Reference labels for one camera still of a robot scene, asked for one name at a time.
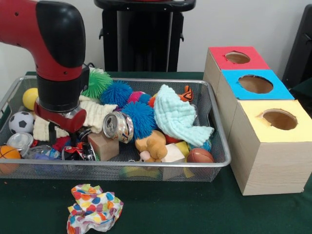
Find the round hole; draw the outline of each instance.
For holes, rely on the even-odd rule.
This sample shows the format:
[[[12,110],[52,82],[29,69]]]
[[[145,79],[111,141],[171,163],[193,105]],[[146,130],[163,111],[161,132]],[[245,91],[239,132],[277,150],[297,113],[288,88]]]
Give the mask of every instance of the round hole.
[[[225,55],[225,57],[228,61],[231,61],[232,63],[244,64],[250,62],[250,57],[237,51],[229,52]]]
[[[295,116],[291,113],[279,109],[267,110],[263,117],[271,124],[271,126],[281,129],[294,129],[298,122]]]
[[[273,89],[271,82],[259,76],[246,75],[239,78],[238,82],[244,89],[256,94],[267,94]]]

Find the metal basket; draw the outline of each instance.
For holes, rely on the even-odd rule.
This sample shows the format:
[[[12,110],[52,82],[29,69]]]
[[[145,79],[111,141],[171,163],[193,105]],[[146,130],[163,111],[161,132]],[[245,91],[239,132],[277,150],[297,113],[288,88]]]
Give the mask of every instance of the metal basket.
[[[184,92],[189,85],[194,92],[192,104],[196,105],[197,118],[194,125],[212,126],[212,155],[215,163],[144,163],[139,160],[134,144],[120,143],[120,154],[110,161],[44,161],[20,159],[0,160],[0,178],[25,179],[90,179],[90,180],[156,180],[156,181],[212,181],[222,167],[231,162],[228,144],[224,135],[219,112],[211,86],[201,80],[166,79],[120,79],[129,83],[134,91],[150,95],[157,93],[162,84],[172,87],[176,93]],[[17,79],[0,103],[0,145],[12,135],[8,120],[12,114],[25,110],[23,93],[37,86],[35,76]],[[4,174],[4,167],[16,168]]]

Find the brown football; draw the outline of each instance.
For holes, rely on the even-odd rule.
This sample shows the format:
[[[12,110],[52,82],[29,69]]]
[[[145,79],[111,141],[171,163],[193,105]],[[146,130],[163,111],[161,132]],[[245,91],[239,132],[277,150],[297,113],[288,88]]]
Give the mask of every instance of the brown football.
[[[213,156],[204,149],[195,148],[192,149],[187,157],[187,162],[204,162],[204,163],[213,163]]]

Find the soccer ball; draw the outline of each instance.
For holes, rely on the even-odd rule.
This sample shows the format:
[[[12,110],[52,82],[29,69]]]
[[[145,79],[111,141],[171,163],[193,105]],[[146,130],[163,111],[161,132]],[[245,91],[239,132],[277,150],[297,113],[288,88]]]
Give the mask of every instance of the soccer ball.
[[[34,130],[34,117],[29,112],[17,112],[10,118],[9,129],[11,133],[32,133]]]

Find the stacked boxes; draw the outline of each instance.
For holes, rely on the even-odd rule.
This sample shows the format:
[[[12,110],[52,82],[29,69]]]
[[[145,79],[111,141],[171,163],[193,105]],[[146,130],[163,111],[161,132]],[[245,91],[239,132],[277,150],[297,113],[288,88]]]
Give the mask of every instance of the stacked boxes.
[[[214,90],[243,195],[298,193],[312,171],[312,120],[252,47],[210,48]]]

